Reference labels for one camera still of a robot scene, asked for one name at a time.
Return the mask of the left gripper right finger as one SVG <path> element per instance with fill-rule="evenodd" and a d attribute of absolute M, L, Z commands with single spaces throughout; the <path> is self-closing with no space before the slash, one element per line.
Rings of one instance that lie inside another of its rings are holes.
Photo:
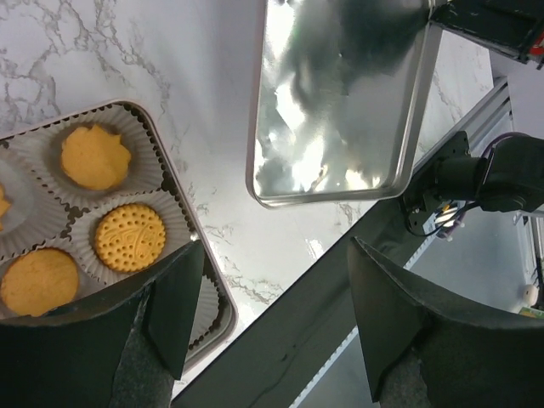
<path fill-rule="evenodd" d="M 373 401 L 542 403 L 541 319 L 455 294 L 358 238 L 348 273 Z"/>

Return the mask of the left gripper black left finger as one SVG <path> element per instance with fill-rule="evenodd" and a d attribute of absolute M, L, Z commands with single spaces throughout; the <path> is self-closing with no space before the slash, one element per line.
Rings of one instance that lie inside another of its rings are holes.
<path fill-rule="evenodd" d="M 38 366 L 104 377 L 114 373 L 142 308 L 144 339 L 167 371 L 180 378 L 203 261 L 203 245 L 192 242 L 145 271 L 61 308 L 37 332 Z"/>

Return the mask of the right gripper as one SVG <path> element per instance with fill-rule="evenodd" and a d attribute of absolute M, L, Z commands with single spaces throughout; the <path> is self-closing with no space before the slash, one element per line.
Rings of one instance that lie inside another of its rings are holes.
<path fill-rule="evenodd" d="M 542 0 L 448 1 L 429 21 L 511 60 L 543 67 Z"/>

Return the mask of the round dotted orange cookie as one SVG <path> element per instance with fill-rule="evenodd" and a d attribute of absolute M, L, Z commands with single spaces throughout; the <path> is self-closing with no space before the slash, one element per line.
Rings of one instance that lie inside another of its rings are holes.
<path fill-rule="evenodd" d="M 167 241 L 159 214 L 140 203 L 126 204 L 108 212 L 95 231 L 98 258 L 110 269 L 132 274 L 152 265 Z"/>

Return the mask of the plain round orange cookie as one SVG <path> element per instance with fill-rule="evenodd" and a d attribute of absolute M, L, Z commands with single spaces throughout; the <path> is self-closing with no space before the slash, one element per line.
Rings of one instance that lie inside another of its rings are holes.
<path fill-rule="evenodd" d="M 79 285 L 72 256 L 43 248 L 11 261 L 1 279 L 1 300 L 17 315 L 38 317 L 73 301 Z"/>

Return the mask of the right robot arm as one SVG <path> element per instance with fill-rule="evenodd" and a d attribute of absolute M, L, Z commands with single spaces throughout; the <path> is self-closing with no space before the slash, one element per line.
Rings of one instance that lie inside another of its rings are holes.
<path fill-rule="evenodd" d="M 541 1 L 449 1 L 431 24 L 521 64 L 543 66 Z M 458 224 L 464 215 L 532 213 L 543 204 L 543 141 L 525 133 L 497 137 L 480 156 L 466 145 L 443 146 L 400 198 L 405 228 L 426 238 Z"/>

